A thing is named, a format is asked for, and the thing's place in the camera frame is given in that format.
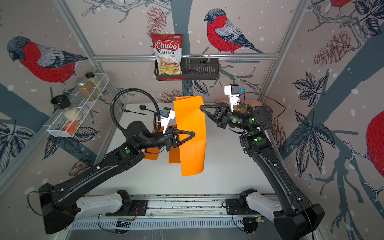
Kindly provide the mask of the orange paper sheet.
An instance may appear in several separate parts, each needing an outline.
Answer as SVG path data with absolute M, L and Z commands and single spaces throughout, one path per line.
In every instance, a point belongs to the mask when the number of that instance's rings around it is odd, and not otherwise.
M 205 114 L 200 110 L 203 104 L 201 96 L 179 97 L 174 101 L 177 128 L 183 142 L 179 147 L 183 177 L 204 171 L 207 130 Z
M 180 149 L 171 148 L 169 152 L 169 164 L 179 164 L 181 162 Z
M 164 150 L 164 147 L 161 148 L 150 148 L 144 150 L 145 159 L 156 161 L 159 157 L 159 154 Z

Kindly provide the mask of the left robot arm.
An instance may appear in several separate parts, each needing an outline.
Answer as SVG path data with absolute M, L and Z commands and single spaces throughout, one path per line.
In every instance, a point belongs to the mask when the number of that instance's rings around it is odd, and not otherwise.
M 145 158 L 143 150 L 164 148 L 170 151 L 192 140 L 195 132 L 169 127 L 165 133 L 151 133 L 141 121 L 122 131 L 126 141 L 104 156 L 102 161 L 78 176 L 57 185 L 46 183 L 38 189 L 46 234 L 68 227 L 81 211 L 76 202 L 106 180 L 134 167 Z

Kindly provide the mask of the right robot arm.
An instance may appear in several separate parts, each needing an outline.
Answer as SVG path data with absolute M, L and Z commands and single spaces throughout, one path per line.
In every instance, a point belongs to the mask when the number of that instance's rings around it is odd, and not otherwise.
M 241 113 L 220 103 L 202 105 L 200 110 L 219 128 L 243 130 L 239 136 L 243 152 L 260 167 L 279 199 L 276 204 L 257 191 L 247 190 L 241 197 L 247 207 L 272 221 L 284 240 L 298 240 L 313 234 L 325 211 L 320 204 L 311 203 L 280 163 L 277 151 L 265 134 L 273 126 L 272 109 L 257 106 Z

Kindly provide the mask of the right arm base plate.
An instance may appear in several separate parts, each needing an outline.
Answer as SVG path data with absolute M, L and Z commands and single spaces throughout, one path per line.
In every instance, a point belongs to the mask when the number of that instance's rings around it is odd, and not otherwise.
M 226 199 L 225 207 L 228 215 L 261 215 L 259 212 L 251 210 L 242 199 Z

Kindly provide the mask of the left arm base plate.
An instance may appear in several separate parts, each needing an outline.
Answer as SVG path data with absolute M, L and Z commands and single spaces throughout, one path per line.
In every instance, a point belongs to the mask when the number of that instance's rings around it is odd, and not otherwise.
M 140 217 L 145 216 L 148 207 L 148 200 L 132 200 L 127 202 L 122 200 L 122 206 L 112 213 L 106 213 L 106 217 Z

